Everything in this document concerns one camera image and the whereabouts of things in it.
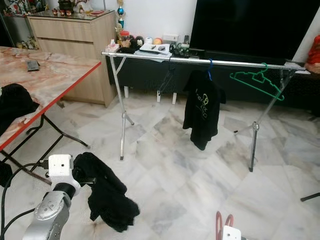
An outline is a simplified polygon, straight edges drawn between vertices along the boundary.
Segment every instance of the marble table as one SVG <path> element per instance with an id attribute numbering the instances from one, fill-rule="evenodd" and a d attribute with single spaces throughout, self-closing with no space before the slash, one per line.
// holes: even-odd
<path id="1" fill-rule="evenodd" d="M 26 65 L 28 60 L 37 60 L 40 65 L 39 71 L 28 72 Z M 0 46 L 0 87 L 12 83 L 20 84 L 28 90 L 33 101 L 39 103 L 35 112 L 15 119 L 6 132 L 0 136 L 0 153 L 5 156 L 4 162 L 9 159 L 17 166 L 21 166 L 12 155 L 42 127 L 44 120 L 61 136 L 41 157 L 42 159 L 62 137 L 71 138 L 88 146 L 81 140 L 62 132 L 44 113 L 100 64 L 101 62 L 95 59 Z M 13 151 L 7 153 L 4 148 L 39 117 L 41 117 L 40 126 L 29 129 L 27 138 Z M 50 183 L 47 179 L 31 173 L 31 171 L 26 170 L 26 172 Z"/>

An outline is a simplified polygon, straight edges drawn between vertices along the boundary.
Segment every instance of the red table edge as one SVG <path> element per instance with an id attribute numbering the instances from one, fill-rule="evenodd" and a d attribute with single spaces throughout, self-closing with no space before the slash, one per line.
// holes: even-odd
<path id="1" fill-rule="evenodd" d="M 57 96 L 52 102 L 50 102 L 46 107 L 44 107 L 40 112 L 33 116 L 22 128 L 20 128 L 16 133 L 14 133 L 10 138 L 8 138 L 1 146 L 0 151 L 8 146 L 20 133 L 22 133 L 27 127 L 29 127 L 38 117 L 44 114 L 53 104 L 58 102 L 64 95 L 66 95 L 71 89 L 73 89 L 78 83 L 80 83 L 85 77 L 92 73 L 97 67 L 101 65 L 101 61 L 98 62 L 93 68 L 91 68 L 86 74 L 80 77 L 76 82 L 74 82 L 69 88 L 67 88 L 63 93 Z"/>

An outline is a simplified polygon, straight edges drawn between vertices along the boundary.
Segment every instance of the television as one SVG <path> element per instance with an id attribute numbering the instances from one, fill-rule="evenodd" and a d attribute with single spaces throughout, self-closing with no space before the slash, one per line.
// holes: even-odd
<path id="1" fill-rule="evenodd" d="M 197 0 L 190 48 L 292 60 L 320 0 Z"/>

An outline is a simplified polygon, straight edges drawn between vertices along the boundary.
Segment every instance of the marble floor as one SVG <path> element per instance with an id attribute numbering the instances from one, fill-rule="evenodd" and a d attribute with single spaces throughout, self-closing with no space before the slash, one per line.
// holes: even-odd
<path id="1" fill-rule="evenodd" d="M 182 129 L 186 100 L 178 96 L 172 105 L 170 97 L 162 97 L 160 103 L 155 98 L 155 94 L 130 92 L 124 100 L 135 125 L 126 126 L 123 161 L 117 99 L 107 109 L 65 102 L 64 109 L 55 105 L 47 112 L 62 130 L 91 145 L 89 152 L 113 169 L 126 184 L 127 197 L 141 210 L 134 226 L 118 233 L 101 219 L 90 220 L 91 189 L 84 186 L 72 200 L 62 240 L 214 240 L 217 211 L 224 221 L 233 214 L 234 227 L 249 240 L 320 239 L 320 198 L 300 202 L 301 197 L 320 192 L 319 118 L 303 110 L 274 107 L 260 126 L 250 173 L 252 131 L 236 136 L 233 131 L 250 125 L 266 105 L 237 101 L 222 105 L 218 135 L 200 151 L 190 141 L 191 130 Z M 23 164 L 36 162 L 57 137 L 45 125 L 14 156 Z M 63 138 L 51 153 L 83 152 L 88 150 Z M 49 189 L 19 173 L 7 192 L 6 222 L 34 208 Z M 22 239 L 31 219 L 29 214 L 17 220 L 6 240 Z"/>

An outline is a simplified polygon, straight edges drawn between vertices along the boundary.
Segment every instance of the metal rack pole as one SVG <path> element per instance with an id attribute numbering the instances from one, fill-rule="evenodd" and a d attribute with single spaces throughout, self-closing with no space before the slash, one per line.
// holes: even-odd
<path id="1" fill-rule="evenodd" d="M 126 120 L 128 120 L 132 125 L 134 125 L 134 122 L 129 118 L 129 116 L 126 113 L 125 106 L 122 100 L 121 90 L 118 82 L 117 74 L 121 70 L 121 67 L 123 66 L 126 58 L 131 59 L 144 59 L 144 60 L 163 60 L 168 61 L 170 59 L 170 62 L 174 63 L 185 63 L 185 64 L 206 64 L 209 65 L 211 63 L 215 65 L 221 65 L 221 66 L 233 66 L 233 67 L 249 67 L 249 68 L 265 68 L 266 65 L 261 63 L 250 63 L 250 62 L 237 62 L 237 61 L 217 61 L 213 60 L 212 62 L 210 60 L 203 60 L 203 59 L 195 59 L 195 58 L 179 58 L 179 57 L 161 57 L 161 56 L 140 56 L 140 55 L 133 55 L 133 54 L 127 54 L 127 53 L 116 53 L 116 52 L 102 52 L 103 56 L 109 56 L 112 72 L 114 76 L 114 81 L 116 85 L 116 90 L 118 92 L 119 102 L 122 110 L 122 137 L 121 137 L 121 152 L 120 152 L 120 160 L 124 159 L 124 145 L 125 145 L 125 131 L 126 131 Z M 122 61 L 116 70 L 114 58 L 116 57 L 122 57 Z M 281 93 L 285 90 L 286 86 L 288 85 L 290 79 L 293 77 L 296 71 L 305 71 L 306 69 L 304 67 L 300 66 L 285 66 L 285 65 L 268 65 L 269 69 L 279 69 L 281 74 L 281 88 L 280 93 L 277 97 L 281 95 Z M 283 70 L 289 71 L 288 76 L 283 78 Z M 262 119 L 268 114 L 272 106 L 276 102 L 276 98 L 273 98 L 271 102 L 269 103 L 266 110 L 262 113 L 262 115 L 259 117 L 257 121 L 254 121 L 251 126 L 248 126 L 240 131 L 234 131 L 235 134 L 238 134 L 242 132 L 243 130 L 252 128 L 253 129 L 253 136 L 252 136 L 252 145 L 251 145 L 251 165 L 249 167 L 250 172 L 253 171 L 254 167 L 254 160 L 255 160 L 255 151 L 256 151 L 256 143 L 257 143 L 257 134 L 258 130 L 260 128 L 259 124 L 262 121 Z"/>

